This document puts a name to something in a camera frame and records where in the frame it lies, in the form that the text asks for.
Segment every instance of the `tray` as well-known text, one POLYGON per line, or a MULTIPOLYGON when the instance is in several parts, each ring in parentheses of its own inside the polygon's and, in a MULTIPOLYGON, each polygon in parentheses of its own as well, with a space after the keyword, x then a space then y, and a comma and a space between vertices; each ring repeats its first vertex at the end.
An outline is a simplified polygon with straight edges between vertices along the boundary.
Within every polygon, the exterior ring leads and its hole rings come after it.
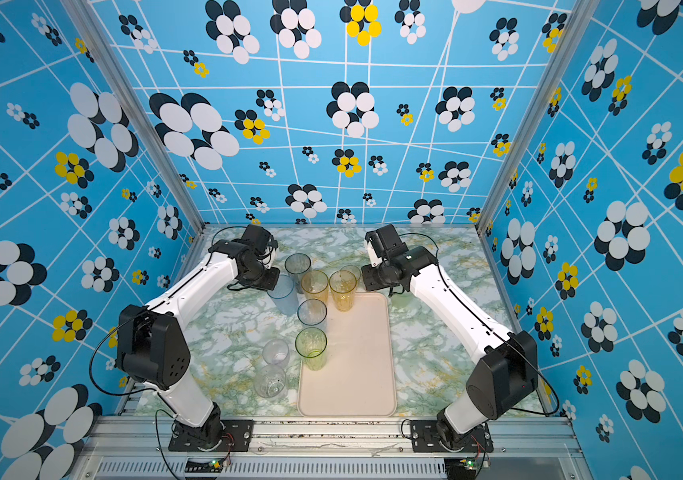
POLYGON ((355 294, 348 312, 328 297, 326 364, 302 365, 299 413, 303 416, 391 416, 397 408, 387 297, 355 294))

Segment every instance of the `marble tabletop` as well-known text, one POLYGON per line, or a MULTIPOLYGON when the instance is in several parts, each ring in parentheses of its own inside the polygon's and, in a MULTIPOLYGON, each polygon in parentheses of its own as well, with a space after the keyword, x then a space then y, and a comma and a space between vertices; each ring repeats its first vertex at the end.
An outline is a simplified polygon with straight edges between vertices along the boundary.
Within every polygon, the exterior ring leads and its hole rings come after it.
MULTIPOLYGON (((344 265, 369 263, 363 237, 371 228, 269 226, 268 229, 279 242, 274 266, 281 271, 286 258, 295 253, 309 255, 312 269, 328 275, 344 265)), ((440 246, 441 264, 453 281, 489 315, 512 327, 474 228, 398 226, 397 230, 401 234, 419 232, 434 238, 440 246)), ((232 237, 232 230, 222 233, 221 237, 232 237)), ((405 236, 403 240, 410 247, 423 245, 434 252, 432 242, 422 236, 405 236)), ((456 336, 413 294, 395 295, 388 302, 397 389, 394 415, 434 416, 459 396, 474 364, 456 336)), ((197 313, 184 332, 192 353, 193 376, 202 391, 219 404, 223 416, 299 416, 296 399, 301 364, 293 343, 300 330, 296 315, 281 314, 265 292, 236 293, 222 289, 197 313), (287 341, 291 348, 286 389, 276 398, 260 398, 253 390, 253 378, 257 368, 265 365, 262 347, 276 337, 287 341)), ((535 393, 519 406, 542 411, 535 393)), ((135 414, 153 415, 157 408, 166 406, 152 392, 145 392, 135 414)), ((528 414, 509 411, 506 415, 528 414)))

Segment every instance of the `robotic arm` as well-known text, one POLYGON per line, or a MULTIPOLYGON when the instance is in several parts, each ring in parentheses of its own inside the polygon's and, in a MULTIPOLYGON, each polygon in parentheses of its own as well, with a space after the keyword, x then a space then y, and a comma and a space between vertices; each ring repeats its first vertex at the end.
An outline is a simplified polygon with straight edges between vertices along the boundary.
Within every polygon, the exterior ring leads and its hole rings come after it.
POLYGON ((222 436, 220 409, 190 373, 190 349, 183 331, 195 313, 227 283, 272 290, 280 271, 272 267, 278 243, 270 232, 248 225, 241 238, 219 240, 191 272, 144 306, 120 313, 116 366, 155 389, 176 414, 174 433, 196 447, 214 447, 222 436))
POLYGON ((454 283, 423 246, 408 249, 393 225, 365 235, 368 291, 402 286, 425 302, 458 337, 475 363, 459 399, 437 414, 443 446, 461 449, 473 428, 495 420, 538 386, 537 345, 492 319, 454 283))

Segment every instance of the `clear glass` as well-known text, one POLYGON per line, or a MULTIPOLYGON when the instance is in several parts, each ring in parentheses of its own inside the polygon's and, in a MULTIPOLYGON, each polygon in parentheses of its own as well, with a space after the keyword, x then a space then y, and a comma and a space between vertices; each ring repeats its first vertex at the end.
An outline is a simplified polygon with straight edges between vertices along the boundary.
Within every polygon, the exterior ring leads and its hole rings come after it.
POLYGON ((316 298, 328 303, 328 275, 320 270, 312 270, 304 275, 302 289, 307 298, 316 298))
POLYGON ((298 321, 302 322, 306 326, 317 326, 321 328, 320 324, 326 319, 328 314, 328 308, 322 300, 316 298, 311 298, 305 300, 301 305, 298 306, 298 311, 296 315, 298 316, 298 321))
POLYGON ((339 270, 331 275, 331 294, 334 297, 336 309, 339 312, 348 312, 355 304, 355 288, 357 279, 355 274, 347 270, 339 270))
POLYGON ((286 272, 294 279, 298 293, 304 293, 304 290, 302 290, 302 278, 311 268, 312 260, 307 255, 293 254, 286 258, 286 272))
POLYGON ((262 398, 278 396, 286 387, 286 371, 277 365, 265 365, 256 372, 253 389, 262 398))
POLYGON ((360 279, 363 277, 363 270, 360 270, 360 267, 357 265, 344 265, 341 270, 346 270, 347 272, 352 272, 352 275, 355 275, 355 279, 357 281, 357 284, 360 285, 360 279))
POLYGON ((309 370, 320 370, 326 364, 328 338, 317 327, 311 326, 296 336, 296 351, 309 370))
POLYGON ((289 365, 291 358, 288 342, 283 339, 268 341, 262 349, 262 357, 270 365, 277 365, 284 370, 289 365))
POLYGON ((275 288, 267 292, 275 306, 278 307, 283 315, 293 316, 298 309, 298 296, 296 295, 296 285, 288 275, 280 274, 275 288))

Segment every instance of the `blue wall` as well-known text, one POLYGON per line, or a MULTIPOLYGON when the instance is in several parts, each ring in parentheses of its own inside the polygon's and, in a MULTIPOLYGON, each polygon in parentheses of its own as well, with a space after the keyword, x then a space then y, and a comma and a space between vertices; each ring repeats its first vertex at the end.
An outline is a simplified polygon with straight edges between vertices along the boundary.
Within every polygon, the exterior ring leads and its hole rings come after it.
POLYGON ((656 3, 600 3, 481 233, 601 479, 683 478, 683 5, 656 3))
POLYGON ((574 1, 369 4, 91 5, 205 220, 467 224, 506 158, 491 141, 514 141, 574 1), (362 33, 343 20, 358 15, 362 33), (216 121, 160 112, 195 94, 216 121), (443 95, 455 100, 442 105, 443 95), (436 108, 457 118, 443 123, 436 108), (441 173, 452 177, 441 184, 441 173))
MULTIPOLYGON (((89 419, 116 408, 88 380, 94 347, 164 291, 193 235, 181 219, 166 236, 158 209, 176 202, 78 37, 56 1, 0 2, 0 478, 66 473, 89 419)), ((119 392, 114 343, 94 376, 119 392)))

